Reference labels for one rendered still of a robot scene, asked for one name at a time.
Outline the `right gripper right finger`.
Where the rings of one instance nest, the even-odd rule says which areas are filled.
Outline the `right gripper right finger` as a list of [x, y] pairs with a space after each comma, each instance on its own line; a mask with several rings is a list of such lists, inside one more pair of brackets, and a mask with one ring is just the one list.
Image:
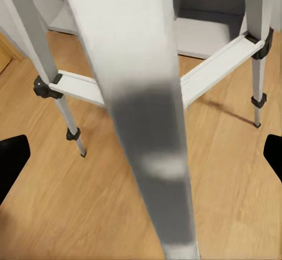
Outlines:
[[282, 182], [282, 137], [269, 134], [263, 155]]

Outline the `camera tripod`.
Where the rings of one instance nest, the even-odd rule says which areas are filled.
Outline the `camera tripod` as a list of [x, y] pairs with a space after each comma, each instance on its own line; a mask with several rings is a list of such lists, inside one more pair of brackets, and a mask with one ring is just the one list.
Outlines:
[[33, 0], [0, 0], [85, 157], [65, 93], [103, 107], [135, 178], [166, 260], [202, 260], [198, 249], [184, 109], [252, 58], [254, 125], [260, 128], [273, 0], [245, 0], [247, 31], [180, 77], [173, 0], [64, 0], [94, 79], [57, 70]]

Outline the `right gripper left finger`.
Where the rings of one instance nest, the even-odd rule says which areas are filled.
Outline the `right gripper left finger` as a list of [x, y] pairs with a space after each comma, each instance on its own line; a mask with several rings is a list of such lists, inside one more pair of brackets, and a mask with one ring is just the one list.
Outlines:
[[0, 141], [0, 205], [30, 156], [26, 135]]

